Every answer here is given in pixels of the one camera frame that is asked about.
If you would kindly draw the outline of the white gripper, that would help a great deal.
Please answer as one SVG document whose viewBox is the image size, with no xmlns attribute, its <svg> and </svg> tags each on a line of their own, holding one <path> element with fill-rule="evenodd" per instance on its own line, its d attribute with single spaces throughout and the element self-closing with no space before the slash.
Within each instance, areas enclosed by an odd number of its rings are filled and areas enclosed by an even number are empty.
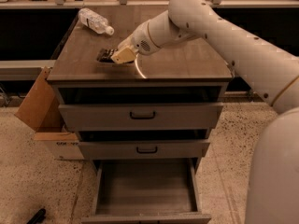
<svg viewBox="0 0 299 224">
<path fill-rule="evenodd" d="M 118 45 L 118 50 L 111 59 L 114 63 L 129 63 L 136 58 L 136 53 L 151 55 L 159 50 L 152 42 L 147 23 L 140 24 L 131 35 Z"/>
</svg>

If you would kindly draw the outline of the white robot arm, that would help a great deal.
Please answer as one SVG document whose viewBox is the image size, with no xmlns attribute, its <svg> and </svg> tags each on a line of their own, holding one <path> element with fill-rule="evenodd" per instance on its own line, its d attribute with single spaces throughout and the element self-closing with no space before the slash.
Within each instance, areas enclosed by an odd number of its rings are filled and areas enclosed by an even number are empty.
<svg viewBox="0 0 299 224">
<path fill-rule="evenodd" d="M 167 11 L 123 40 L 114 63 L 129 63 L 201 37 L 277 112 L 255 146 L 245 224 L 299 224 L 299 61 L 221 18 L 205 0 L 169 0 Z"/>
</svg>

